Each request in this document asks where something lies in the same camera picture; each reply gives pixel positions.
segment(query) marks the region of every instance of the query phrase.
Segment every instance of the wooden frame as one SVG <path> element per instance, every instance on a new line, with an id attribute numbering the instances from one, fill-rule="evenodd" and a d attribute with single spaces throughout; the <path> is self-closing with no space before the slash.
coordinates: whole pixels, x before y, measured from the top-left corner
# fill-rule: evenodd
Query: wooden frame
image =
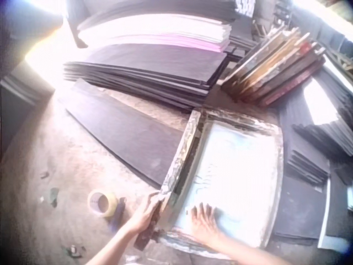
<path id="1" fill-rule="evenodd" d="M 155 216 L 160 216 L 160 218 L 157 223 L 154 223 L 152 230 L 154 230 L 155 233 L 153 238 L 157 242 L 188 253 L 194 253 L 211 258 L 228 259 L 225 255 L 213 252 L 204 248 L 204 246 L 197 244 L 190 238 L 190 236 L 184 234 L 180 230 L 174 229 L 173 225 L 169 222 L 169 220 L 173 218 L 173 215 L 179 212 L 179 209 L 177 208 L 180 203 L 178 202 L 185 199 L 183 197 L 183 194 L 186 194 L 185 187 L 187 189 L 190 184 L 190 180 L 193 180 L 193 177 L 188 178 L 188 176 L 192 175 L 190 170 L 193 168 L 193 158 L 200 143 L 200 137 L 204 124 L 209 120 L 222 121 L 237 129 L 241 129 L 252 134 L 269 135 L 275 138 L 277 147 L 277 163 L 274 165 L 275 173 L 272 177 L 273 183 L 271 183 L 273 191 L 271 193 L 272 207 L 269 208 L 270 210 L 268 211 L 268 215 L 266 217 L 268 221 L 267 226 L 264 228 L 261 236 L 262 243 L 260 247 L 264 248 L 268 243 L 274 225 L 281 193 L 283 171 L 283 144 L 281 130 L 275 125 L 265 123 L 244 114 L 231 113 L 225 110 L 213 110 L 209 108 L 194 110 L 191 113 L 173 163 L 161 188 L 161 194 L 166 198 L 158 213 L 155 213 Z"/>

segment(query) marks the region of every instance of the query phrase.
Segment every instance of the masking tape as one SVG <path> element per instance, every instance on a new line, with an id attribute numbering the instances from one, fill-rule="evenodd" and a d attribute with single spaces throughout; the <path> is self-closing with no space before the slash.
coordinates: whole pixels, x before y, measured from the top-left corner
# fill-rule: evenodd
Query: masking tape
<path id="1" fill-rule="evenodd" d="M 88 195 L 87 203 L 88 208 L 96 215 L 109 217 L 114 215 L 117 199 L 112 192 L 95 189 Z"/>

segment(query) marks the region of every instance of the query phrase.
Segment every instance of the stacked boards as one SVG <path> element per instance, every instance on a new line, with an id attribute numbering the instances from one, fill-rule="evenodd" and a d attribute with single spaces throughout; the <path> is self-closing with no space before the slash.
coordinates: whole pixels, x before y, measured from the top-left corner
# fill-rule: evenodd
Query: stacked boards
<path id="1" fill-rule="evenodd" d="M 187 112 L 226 68 L 232 0 L 119 0 L 79 26 L 83 60 L 65 79 L 133 94 Z"/>
<path id="2" fill-rule="evenodd" d="M 162 44 L 222 52 L 236 18 L 235 1 L 119 0 L 82 22 L 88 46 Z"/>
<path id="3" fill-rule="evenodd" d="M 220 52 L 153 44 L 120 44 L 93 50 L 65 64 L 65 79 L 192 110 L 204 102 L 226 67 Z"/>
<path id="4" fill-rule="evenodd" d="M 258 43 L 252 36 L 252 18 L 238 14 L 238 18 L 231 24 L 229 45 L 225 52 L 230 61 L 238 62 Z"/>
<path id="5" fill-rule="evenodd" d="M 222 89 L 234 100 L 267 107 L 321 68 L 324 48 L 298 28 L 284 29 L 271 32 L 223 81 Z"/>
<path id="6" fill-rule="evenodd" d="M 274 235 L 344 253 L 353 225 L 353 88 L 324 57 L 322 69 L 279 107 L 284 180 Z"/>

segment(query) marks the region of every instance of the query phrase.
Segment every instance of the small object on floor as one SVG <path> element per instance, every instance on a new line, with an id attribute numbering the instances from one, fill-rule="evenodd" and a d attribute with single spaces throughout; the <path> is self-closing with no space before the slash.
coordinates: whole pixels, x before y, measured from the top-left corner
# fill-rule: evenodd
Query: small object on floor
<path id="1" fill-rule="evenodd" d="M 122 216 L 124 215 L 126 198 L 120 198 L 115 209 L 113 218 L 109 222 L 109 229 L 116 233 L 121 227 Z"/>
<path id="2" fill-rule="evenodd" d="M 117 200 L 113 192 L 93 190 L 88 195 L 88 208 L 99 217 L 110 217 L 114 215 Z"/>
<path id="3" fill-rule="evenodd" d="M 127 264 L 135 263 L 135 262 L 139 261 L 140 259 L 141 259 L 141 257 L 139 255 L 125 255 L 125 262 Z"/>
<path id="4" fill-rule="evenodd" d="M 41 179 L 44 179 L 44 178 L 47 178 L 47 177 L 49 177 L 49 172 L 48 171 L 43 172 L 41 174 L 41 176 L 40 176 Z"/>
<path id="5" fill-rule="evenodd" d="M 57 196 L 58 196 L 58 194 L 59 194 L 59 188 L 51 188 L 50 189 L 49 202 L 54 208 L 57 207 Z"/>
<path id="6" fill-rule="evenodd" d="M 75 245 L 71 245 L 71 247 L 66 247 L 65 253 L 66 255 L 72 258 L 82 258 L 82 255 L 78 252 L 77 247 Z"/>

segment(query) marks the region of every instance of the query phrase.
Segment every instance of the black foam sheet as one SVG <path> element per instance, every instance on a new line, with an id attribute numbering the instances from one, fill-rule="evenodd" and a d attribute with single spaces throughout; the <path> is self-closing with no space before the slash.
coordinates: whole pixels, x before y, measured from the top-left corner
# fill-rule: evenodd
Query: black foam sheet
<path id="1" fill-rule="evenodd" d="M 325 193 L 284 176 L 273 233 L 292 239 L 319 239 L 325 212 Z"/>
<path id="2" fill-rule="evenodd" d="M 330 204 L 326 226 L 326 235 L 351 239 L 353 233 L 353 216 L 347 209 L 347 186 L 332 170 L 330 182 Z"/>
<path id="3" fill-rule="evenodd" d="M 117 44 L 94 50 L 84 62 L 208 83 L 226 54 L 160 44 Z"/>
<path id="4" fill-rule="evenodd" d="M 60 101 L 120 161 L 147 183 L 160 188 L 181 131 L 124 105 L 81 79 Z"/>

